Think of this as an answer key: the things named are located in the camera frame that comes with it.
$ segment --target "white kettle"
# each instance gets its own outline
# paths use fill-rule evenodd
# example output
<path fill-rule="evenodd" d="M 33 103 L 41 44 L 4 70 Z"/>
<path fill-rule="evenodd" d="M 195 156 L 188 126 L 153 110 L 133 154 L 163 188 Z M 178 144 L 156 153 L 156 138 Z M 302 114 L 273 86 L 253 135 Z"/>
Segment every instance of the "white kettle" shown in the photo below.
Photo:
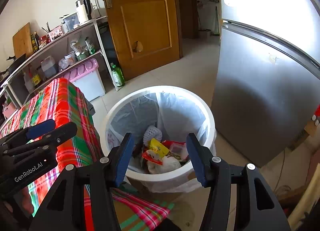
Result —
<path fill-rule="evenodd" d="M 76 12 L 79 20 L 79 24 L 87 22 L 92 19 L 92 5 L 90 0 L 78 0 L 76 2 Z"/>

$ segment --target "plaid cloth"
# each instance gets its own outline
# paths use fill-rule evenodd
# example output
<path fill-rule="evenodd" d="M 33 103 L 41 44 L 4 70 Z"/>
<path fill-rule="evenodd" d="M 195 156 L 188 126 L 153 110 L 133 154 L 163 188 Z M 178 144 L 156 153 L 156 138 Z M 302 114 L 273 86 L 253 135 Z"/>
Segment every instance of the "plaid cloth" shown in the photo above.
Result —
<path fill-rule="evenodd" d="M 58 147 L 57 167 L 28 186 L 35 208 L 34 214 L 66 165 L 72 163 L 76 167 L 82 167 L 102 157 L 100 138 L 92 116 L 89 115 L 84 95 L 64 78 L 53 80 L 23 106 L 2 128 L 0 138 L 19 128 L 36 125 L 51 118 L 55 120 L 56 127 L 70 121 L 76 123 L 78 132 L 75 137 Z M 173 204 L 165 207 L 164 204 L 150 203 L 119 189 L 113 189 L 112 197 L 122 230 L 153 230 L 173 207 Z M 93 231 L 89 185 L 84 188 L 84 209 L 87 230 Z"/>

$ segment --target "doorway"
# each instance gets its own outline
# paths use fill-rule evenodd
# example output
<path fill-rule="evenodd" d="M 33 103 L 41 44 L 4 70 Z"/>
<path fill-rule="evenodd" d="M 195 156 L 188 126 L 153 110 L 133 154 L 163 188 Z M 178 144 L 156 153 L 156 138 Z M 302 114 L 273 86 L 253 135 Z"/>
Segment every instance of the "doorway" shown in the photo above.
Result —
<path fill-rule="evenodd" d="M 192 46 L 220 40 L 220 0 L 176 0 L 183 55 Z"/>

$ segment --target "bottle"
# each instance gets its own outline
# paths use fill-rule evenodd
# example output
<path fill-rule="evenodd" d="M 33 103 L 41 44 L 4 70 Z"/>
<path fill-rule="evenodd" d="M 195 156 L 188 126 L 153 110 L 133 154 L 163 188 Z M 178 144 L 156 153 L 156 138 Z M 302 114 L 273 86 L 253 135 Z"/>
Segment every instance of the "bottle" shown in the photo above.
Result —
<path fill-rule="evenodd" d="M 124 86 L 125 80 L 124 80 L 121 69 L 116 65 L 114 65 L 113 63 L 111 63 L 110 66 L 111 66 L 113 78 L 115 79 L 117 87 Z"/>
<path fill-rule="evenodd" d="M 39 47 L 36 44 L 36 39 L 35 39 L 35 36 L 33 34 L 31 34 L 31 43 L 32 43 L 33 51 L 36 53 L 39 50 Z"/>
<path fill-rule="evenodd" d="M 33 81 L 30 78 L 29 74 L 23 72 L 24 85 L 26 86 L 28 92 L 31 94 L 35 90 L 35 86 L 33 85 Z"/>
<path fill-rule="evenodd" d="M 33 69 L 32 73 L 29 70 L 29 75 L 30 75 L 30 78 L 32 79 L 32 82 L 35 88 L 39 87 L 42 84 L 42 80 L 36 70 Z"/>
<path fill-rule="evenodd" d="M 39 37 L 39 35 L 37 34 L 37 31 L 35 31 L 35 40 L 36 40 L 36 44 L 37 44 L 37 46 L 38 46 L 38 49 L 40 49 L 40 48 L 39 48 L 39 46 L 40 46 L 40 37 Z"/>

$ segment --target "screw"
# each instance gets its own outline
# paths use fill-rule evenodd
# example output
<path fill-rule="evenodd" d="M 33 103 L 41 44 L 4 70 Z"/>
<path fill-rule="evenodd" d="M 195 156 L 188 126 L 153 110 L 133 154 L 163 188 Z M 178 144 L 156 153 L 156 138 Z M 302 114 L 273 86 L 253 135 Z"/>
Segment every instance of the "screw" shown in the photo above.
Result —
<path fill-rule="evenodd" d="M 68 164 L 66 166 L 66 170 L 72 170 L 74 167 L 73 167 L 73 164 Z"/>
<path fill-rule="evenodd" d="M 221 158 L 218 156 L 214 156 L 214 157 L 212 157 L 212 161 L 213 162 L 221 162 Z"/>
<path fill-rule="evenodd" d="M 252 163 L 248 163 L 247 167 L 249 170 L 254 170 L 256 168 Z"/>
<path fill-rule="evenodd" d="M 102 157 L 102 158 L 100 159 L 100 162 L 101 162 L 101 163 L 107 163 L 107 162 L 109 162 L 109 158 L 108 158 L 108 157 Z"/>

